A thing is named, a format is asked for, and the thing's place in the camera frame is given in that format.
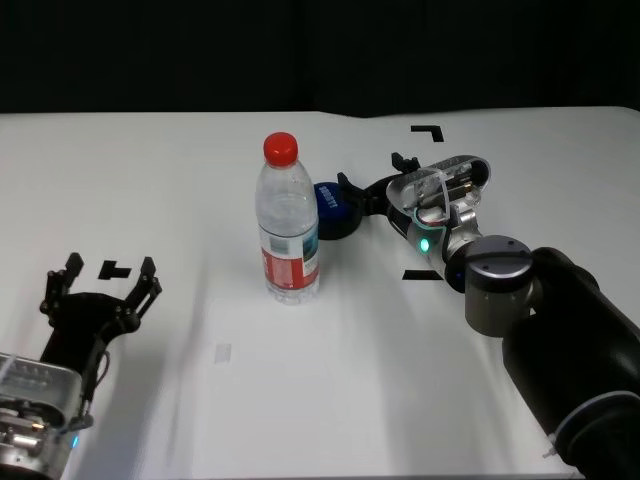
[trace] blue object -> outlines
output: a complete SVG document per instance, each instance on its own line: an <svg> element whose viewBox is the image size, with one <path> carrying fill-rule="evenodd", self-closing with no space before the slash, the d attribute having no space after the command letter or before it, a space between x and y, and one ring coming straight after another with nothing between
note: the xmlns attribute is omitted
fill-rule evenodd
<svg viewBox="0 0 640 480"><path fill-rule="evenodd" d="M360 225L362 212L346 202L335 182L314 185L318 202L318 238L337 240L352 234Z"/></svg>

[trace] cable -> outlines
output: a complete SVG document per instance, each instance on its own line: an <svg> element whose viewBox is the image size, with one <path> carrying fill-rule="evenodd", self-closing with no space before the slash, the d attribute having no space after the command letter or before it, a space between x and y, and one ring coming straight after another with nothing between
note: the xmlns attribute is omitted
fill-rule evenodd
<svg viewBox="0 0 640 480"><path fill-rule="evenodd" d="M440 188L442 189L442 197L444 200L444 221L443 221L443 225L437 225L437 226L425 225L423 222L421 222L418 219L418 210L420 209L419 205L413 209L411 219L413 220L413 223L415 223L422 230L444 230L446 228L447 223L449 223L449 218L451 217L451 207L449 205L449 190L447 189L445 173L439 168L432 168L432 167L424 167L421 170L430 170L433 172L433 175L438 176L438 180L440 181Z"/></svg>
<svg viewBox="0 0 640 480"><path fill-rule="evenodd" d="M96 381L96 388L98 388L98 385L100 385L100 382L104 380L104 377L107 376L107 372L109 371L109 367L111 366L111 354L109 353L108 350L104 351L104 353L102 354L102 358L106 358L107 363L104 366L104 370L102 374L98 377L98 380Z"/></svg>

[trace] green led light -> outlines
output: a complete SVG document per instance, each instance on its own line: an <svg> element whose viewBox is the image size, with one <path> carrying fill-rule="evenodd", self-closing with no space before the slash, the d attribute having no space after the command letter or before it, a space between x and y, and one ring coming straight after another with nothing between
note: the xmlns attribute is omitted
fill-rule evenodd
<svg viewBox="0 0 640 480"><path fill-rule="evenodd" d="M429 251L429 240L426 238L420 240L420 251L422 253L427 253Z"/></svg>

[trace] red bottle cap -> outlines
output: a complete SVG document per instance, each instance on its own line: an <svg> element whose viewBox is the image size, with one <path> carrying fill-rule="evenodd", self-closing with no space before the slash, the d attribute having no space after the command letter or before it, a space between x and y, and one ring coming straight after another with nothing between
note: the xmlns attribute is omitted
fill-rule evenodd
<svg viewBox="0 0 640 480"><path fill-rule="evenodd" d="M290 133L272 133L264 141L264 158L272 167L288 167L298 159L298 142Z"/></svg>

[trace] gray cylindrical joint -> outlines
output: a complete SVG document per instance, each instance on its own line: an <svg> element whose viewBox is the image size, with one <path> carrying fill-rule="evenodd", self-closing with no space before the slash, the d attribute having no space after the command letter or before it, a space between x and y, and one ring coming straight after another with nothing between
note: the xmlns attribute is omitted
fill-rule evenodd
<svg viewBox="0 0 640 480"><path fill-rule="evenodd" d="M533 261L522 242L501 235L482 237L466 255L465 317L477 332L504 337L529 314Z"/></svg>

